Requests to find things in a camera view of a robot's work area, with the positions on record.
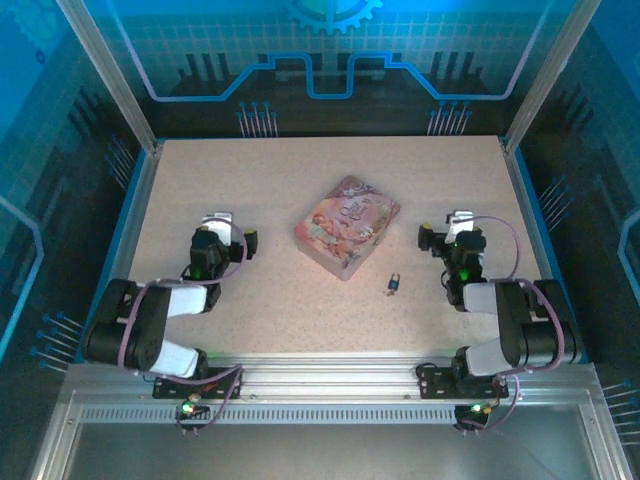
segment vent slot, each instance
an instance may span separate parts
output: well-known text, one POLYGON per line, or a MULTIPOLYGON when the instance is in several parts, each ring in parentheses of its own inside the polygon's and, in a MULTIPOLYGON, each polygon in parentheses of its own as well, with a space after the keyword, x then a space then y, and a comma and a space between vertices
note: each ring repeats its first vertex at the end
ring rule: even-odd
MULTIPOLYGON (((206 422, 215 414, 200 414, 185 424, 206 422)), ((177 405, 92 405, 82 409, 83 423, 166 424, 175 422, 177 405)), ((453 407, 389 405, 230 405, 220 423, 238 425, 305 424, 444 424, 455 423, 453 407)))

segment robotic arm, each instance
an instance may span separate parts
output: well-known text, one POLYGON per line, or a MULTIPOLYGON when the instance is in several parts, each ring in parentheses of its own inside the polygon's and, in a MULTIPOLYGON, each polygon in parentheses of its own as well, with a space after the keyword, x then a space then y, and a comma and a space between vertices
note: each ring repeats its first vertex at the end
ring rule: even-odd
MULTIPOLYGON (((487 343, 457 350, 448 369, 418 367, 422 398, 488 399, 495 396, 495 375, 517 367, 544 366, 558 354, 558 336, 550 314, 535 292, 518 281, 488 281, 482 276, 486 239, 473 227, 471 212, 448 216, 448 233, 435 233, 428 224, 418 233, 418 246, 442 258, 449 278, 443 286, 449 303, 460 312, 482 312, 497 316, 499 337, 487 343), (454 222, 462 219, 463 223, 454 222)), ((549 300, 564 334, 562 363, 582 357, 582 339, 566 297, 555 280, 534 285, 549 300)), ((499 396, 506 397, 506 388, 499 396)))
MULTIPOLYGON (((206 281, 221 278, 230 262, 240 262, 243 246, 231 241, 226 223, 203 219, 191 238, 190 264, 182 279, 206 281)), ((244 235, 247 259, 255 255, 258 236, 255 230, 244 235)), ((83 353, 91 361, 118 364, 118 352, 131 308, 144 285, 129 280, 112 280, 107 286, 84 338, 83 353)), ((145 293, 127 341, 124 365, 134 370, 182 378, 206 378, 209 367, 205 352, 177 345, 164 338, 167 318, 210 311, 221 287, 175 283, 154 285, 145 293)))

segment gear logo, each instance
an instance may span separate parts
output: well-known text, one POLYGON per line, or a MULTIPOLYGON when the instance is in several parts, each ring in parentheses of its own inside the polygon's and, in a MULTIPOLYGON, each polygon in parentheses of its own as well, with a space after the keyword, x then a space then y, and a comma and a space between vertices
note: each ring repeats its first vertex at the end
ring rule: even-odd
POLYGON ((43 48, 58 30, 55 0, 11 0, 6 4, 22 33, 37 48, 43 48))
POLYGON ((347 33, 348 27, 360 27, 362 19, 371 20, 372 10, 382 6, 381 0, 286 0, 290 20, 297 20, 300 28, 311 27, 333 35, 336 30, 347 33))

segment grid pattern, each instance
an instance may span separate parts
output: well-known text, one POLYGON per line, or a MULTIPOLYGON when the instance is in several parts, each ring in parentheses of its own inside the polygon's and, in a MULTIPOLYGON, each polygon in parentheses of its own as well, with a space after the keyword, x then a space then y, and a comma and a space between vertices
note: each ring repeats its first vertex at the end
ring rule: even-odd
POLYGON ((637 204, 640 203, 640 100, 627 81, 597 33, 590 29, 580 40, 555 92, 559 96, 562 90, 581 85, 594 112, 582 133, 582 141, 593 150, 604 144, 609 147, 637 204))
MULTIPOLYGON (((0 194, 18 208, 24 209, 32 196, 53 149, 61 152, 77 149, 81 138, 67 113, 72 110, 80 87, 85 85, 91 85, 92 92, 97 90, 107 98, 108 92, 91 62, 69 31, 0 141, 0 194)), ((85 110, 91 117, 90 109, 85 110)), ((4 209, 0 209, 0 221, 9 226, 0 234, 1 256, 16 223, 4 209)))
MULTIPOLYGON (((471 71, 482 68, 481 79, 491 93, 503 93, 539 20, 539 14, 378 12, 347 34, 313 34, 286 15, 182 15, 124 17, 125 30, 159 95, 169 95, 180 81, 178 69, 189 71, 185 56, 226 55, 232 75, 257 62, 258 54, 322 53, 322 75, 338 75, 338 54, 358 51, 401 53, 403 61, 430 72, 436 52, 444 52, 436 78, 444 78, 448 54, 474 52, 471 71)), ((550 15, 531 52, 520 88, 526 88, 564 21, 550 15)), ((138 74, 112 19, 98 25, 129 79, 138 74)), ((453 72, 458 78, 459 61, 453 72)))

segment metal base plate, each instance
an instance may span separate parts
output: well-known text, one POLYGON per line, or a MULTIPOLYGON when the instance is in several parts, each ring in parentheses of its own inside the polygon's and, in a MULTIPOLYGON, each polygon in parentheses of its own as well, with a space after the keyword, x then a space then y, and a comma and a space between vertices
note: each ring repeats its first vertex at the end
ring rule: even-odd
MULTIPOLYGON (((487 388, 474 389, 472 393, 460 392, 456 388, 453 372, 450 368, 439 368, 430 366, 418 366, 416 368, 418 376, 418 387, 420 388, 420 398, 423 400, 435 399, 473 399, 491 400, 496 398, 496 390, 490 383, 487 388)), ((500 398, 507 398, 509 390, 505 385, 500 390, 500 398)))
MULTIPOLYGON (((213 377, 226 370, 226 368, 209 368, 207 376, 213 377)), ((153 398, 163 400, 184 400, 193 393, 198 393, 205 400, 222 400, 228 389, 231 387, 235 375, 227 375, 210 385, 184 385, 172 382, 171 380, 156 378, 153 384, 153 398)), ((242 389, 242 374, 240 374, 238 385, 233 389, 231 400, 240 398, 242 389)))

